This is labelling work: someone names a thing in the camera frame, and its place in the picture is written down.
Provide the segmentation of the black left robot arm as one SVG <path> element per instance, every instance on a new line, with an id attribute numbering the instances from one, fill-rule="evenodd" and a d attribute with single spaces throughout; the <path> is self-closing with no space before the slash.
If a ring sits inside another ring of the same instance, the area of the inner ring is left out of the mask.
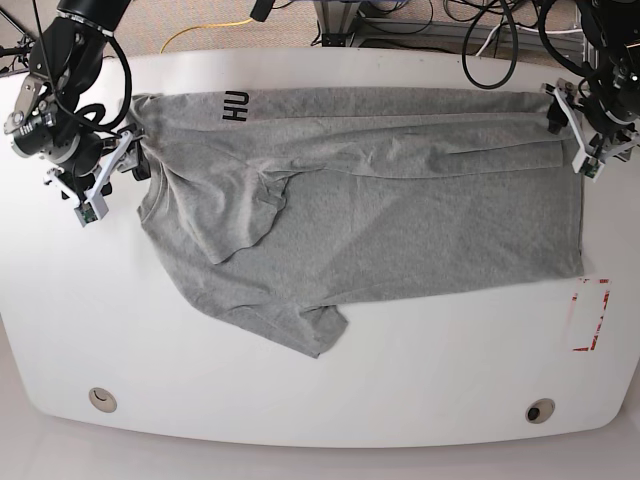
<path id="1" fill-rule="evenodd" d="M 565 69 L 581 78 L 588 95 L 578 107 L 604 142 L 623 139 L 639 143 L 639 3 L 578 1 L 582 32 L 597 52 L 595 66 L 567 59 L 552 45 L 546 28 L 552 1 L 541 3 L 539 38 L 545 50 Z"/>

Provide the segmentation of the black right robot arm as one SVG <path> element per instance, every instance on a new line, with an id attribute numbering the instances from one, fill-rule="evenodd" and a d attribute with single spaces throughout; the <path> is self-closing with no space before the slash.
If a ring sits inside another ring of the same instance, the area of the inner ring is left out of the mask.
<path id="1" fill-rule="evenodd" d="M 27 54 L 28 73 L 4 124 L 16 153 L 53 165 L 52 183 L 84 208 L 110 194 L 111 173 L 136 149 L 143 130 L 126 120 L 132 73 L 115 31 L 127 1 L 61 1 L 48 27 L 38 25 Z M 80 98 L 98 79 L 111 48 L 124 74 L 124 95 L 113 119 L 100 103 Z"/>

